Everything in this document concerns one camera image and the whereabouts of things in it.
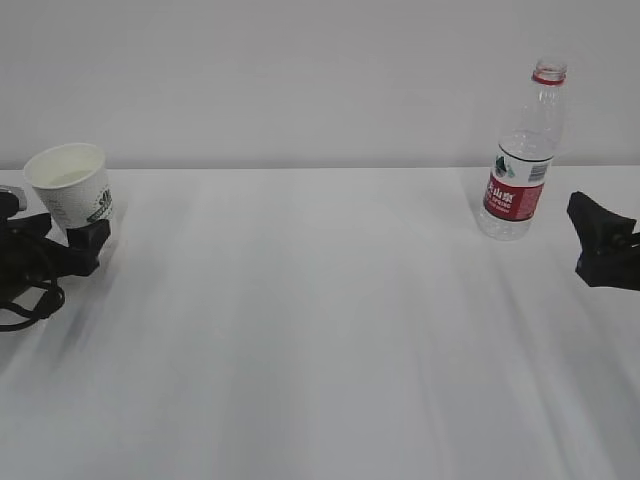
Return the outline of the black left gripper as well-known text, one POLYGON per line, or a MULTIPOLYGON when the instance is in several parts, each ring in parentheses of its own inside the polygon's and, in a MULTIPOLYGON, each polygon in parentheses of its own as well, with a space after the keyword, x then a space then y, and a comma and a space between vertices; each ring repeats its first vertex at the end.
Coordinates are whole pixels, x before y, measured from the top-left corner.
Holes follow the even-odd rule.
POLYGON ((1 234, 2 295, 20 295, 67 276, 87 277, 97 269, 111 235, 108 220, 67 229, 68 246, 47 238, 51 229, 49 213, 9 220, 9 230, 1 234))

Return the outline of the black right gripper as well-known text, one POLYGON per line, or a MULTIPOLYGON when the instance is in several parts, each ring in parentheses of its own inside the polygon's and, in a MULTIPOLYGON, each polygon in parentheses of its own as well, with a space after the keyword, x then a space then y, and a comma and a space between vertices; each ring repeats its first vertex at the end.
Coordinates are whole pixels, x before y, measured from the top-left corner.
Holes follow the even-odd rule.
POLYGON ((567 213, 582 247, 577 275, 590 287, 638 290, 637 221, 607 210, 580 191, 570 195, 567 213))

